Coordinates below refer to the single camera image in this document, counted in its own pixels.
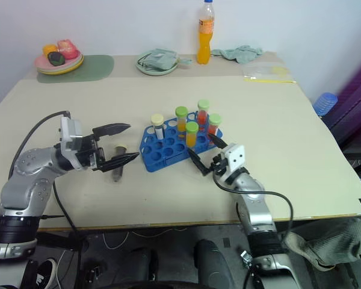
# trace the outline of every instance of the bottle cap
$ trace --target bottle cap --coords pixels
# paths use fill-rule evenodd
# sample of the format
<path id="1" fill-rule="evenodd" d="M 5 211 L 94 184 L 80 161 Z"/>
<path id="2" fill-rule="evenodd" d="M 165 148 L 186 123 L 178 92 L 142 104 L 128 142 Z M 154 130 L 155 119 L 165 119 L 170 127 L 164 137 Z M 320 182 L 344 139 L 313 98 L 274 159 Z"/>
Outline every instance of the bottle cap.
<path id="1" fill-rule="evenodd" d="M 222 122 L 222 117 L 217 114 L 217 113 L 213 113 L 209 115 L 209 123 L 211 125 L 220 125 Z"/>
<path id="2" fill-rule="evenodd" d="M 177 107 L 175 108 L 175 115 L 177 117 L 186 117 L 188 114 L 187 107 Z"/>
<path id="3" fill-rule="evenodd" d="M 199 130 L 198 123 L 196 122 L 188 122 L 186 123 L 186 132 L 190 134 L 196 134 Z"/>
<path id="4" fill-rule="evenodd" d="M 157 126 L 162 125 L 163 121 L 164 121 L 164 118 L 163 118 L 162 114 L 156 113 L 151 116 L 151 123 L 153 125 L 157 125 Z"/>
<path id="5" fill-rule="evenodd" d="M 210 103 L 206 99 L 201 99 L 198 101 L 198 109 L 199 110 L 208 110 L 210 107 Z"/>

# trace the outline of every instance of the plastic bottle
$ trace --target plastic bottle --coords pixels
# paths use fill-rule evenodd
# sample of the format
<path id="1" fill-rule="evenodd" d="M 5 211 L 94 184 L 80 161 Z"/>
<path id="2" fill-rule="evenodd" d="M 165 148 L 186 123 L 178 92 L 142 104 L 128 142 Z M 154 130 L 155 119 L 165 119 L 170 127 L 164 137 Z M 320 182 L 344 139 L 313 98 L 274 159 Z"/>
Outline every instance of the plastic bottle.
<path id="1" fill-rule="evenodd" d="M 210 60 L 210 40 L 214 29 L 214 17 L 212 0 L 205 0 L 199 15 L 199 50 L 197 54 L 199 64 L 208 64 Z"/>
<path id="2" fill-rule="evenodd" d="M 183 140 L 185 139 L 187 114 L 188 114 L 187 107 L 177 107 L 175 109 L 176 127 L 179 132 L 178 138 Z"/>
<path id="3" fill-rule="evenodd" d="M 188 122 L 186 124 L 186 146 L 193 148 L 197 143 L 198 123 Z"/>
<path id="4" fill-rule="evenodd" d="M 313 108 L 318 116 L 327 114 L 337 103 L 338 98 L 330 92 L 323 93 L 313 104 Z"/>
<path id="5" fill-rule="evenodd" d="M 208 134 L 217 135 L 218 126 L 221 124 L 222 118 L 219 114 L 213 113 L 209 116 L 209 129 Z"/>
<path id="6" fill-rule="evenodd" d="M 209 101 L 201 99 L 198 101 L 198 117 L 197 122 L 199 124 L 199 130 L 203 131 L 207 123 L 207 113 L 210 107 Z"/>
<path id="7" fill-rule="evenodd" d="M 151 116 L 151 123 L 154 128 L 156 137 L 158 140 L 164 139 L 164 125 L 163 125 L 163 115 L 162 114 L 153 114 Z"/>

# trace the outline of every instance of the green towel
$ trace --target green towel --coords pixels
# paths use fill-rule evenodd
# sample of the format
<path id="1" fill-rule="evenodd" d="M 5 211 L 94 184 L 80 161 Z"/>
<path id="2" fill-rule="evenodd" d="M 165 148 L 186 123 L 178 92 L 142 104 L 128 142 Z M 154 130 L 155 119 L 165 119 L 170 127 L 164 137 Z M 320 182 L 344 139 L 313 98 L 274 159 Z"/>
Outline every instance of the green towel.
<path id="1" fill-rule="evenodd" d="M 211 51 L 211 55 L 214 56 L 223 56 L 228 60 L 236 60 L 238 63 L 248 63 L 255 58 L 261 56 L 264 52 L 261 48 L 251 48 L 249 45 L 243 45 L 236 49 L 228 49 L 228 50 L 221 50 L 221 49 L 214 49 Z"/>

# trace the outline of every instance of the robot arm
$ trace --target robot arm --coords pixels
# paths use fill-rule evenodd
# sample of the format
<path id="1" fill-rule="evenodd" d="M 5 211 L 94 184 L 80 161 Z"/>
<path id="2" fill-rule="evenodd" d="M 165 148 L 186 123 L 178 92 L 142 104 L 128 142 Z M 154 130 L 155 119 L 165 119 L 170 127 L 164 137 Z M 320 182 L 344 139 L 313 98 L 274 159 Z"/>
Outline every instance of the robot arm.
<path id="1" fill-rule="evenodd" d="M 97 146 L 101 136 L 118 134 L 129 127 L 124 123 L 115 123 L 95 128 L 93 134 L 83 137 L 79 121 L 62 117 L 59 144 L 51 148 L 31 149 L 16 160 L 13 174 L 1 191 L 0 201 L 0 260 L 10 259 L 12 262 L 0 261 L 0 272 L 3 264 L 6 268 L 14 266 L 22 270 L 29 266 L 24 259 L 34 253 L 39 220 L 55 178 L 70 170 L 87 167 L 107 172 L 139 155 L 124 154 L 106 161 L 103 149 Z"/>
<path id="2" fill-rule="evenodd" d="M 210 167 L 205 167 L 199 156 L 188 150 L 191 160 L 203 175 L 213 173 L 214 182 L 222 190 L 240 192 L 233 194 L 237 203 L 237 213 L 244 225 L 250 252 L 244 251 L 241 256 L 245 266 L 254 273 L 256 288 L 297 288 L 300 289 L 286 250 L 277 235 L 276 226 L 265 202 L 267 194 L 263 185 L 253 179 L 245 163 L 245 149 L 240 144 L 225 144 L 220 138 L 209 134 L 211 140 L 222 151 L 213 158 Z"/>

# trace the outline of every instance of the green placemat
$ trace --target green placemat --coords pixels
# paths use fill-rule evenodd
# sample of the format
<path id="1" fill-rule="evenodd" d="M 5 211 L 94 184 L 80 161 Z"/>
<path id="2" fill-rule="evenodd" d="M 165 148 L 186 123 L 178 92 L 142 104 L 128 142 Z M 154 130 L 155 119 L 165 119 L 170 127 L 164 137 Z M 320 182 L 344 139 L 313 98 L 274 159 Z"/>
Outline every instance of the green placemat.
<path id="1" fill-rule="evenodd" d="M 61 75 L 37 74 L 40 83 L 94 81 L 106 78 L 113 71 L 114 59 L 109 55 L 88 55 L 77 69 Z"/>

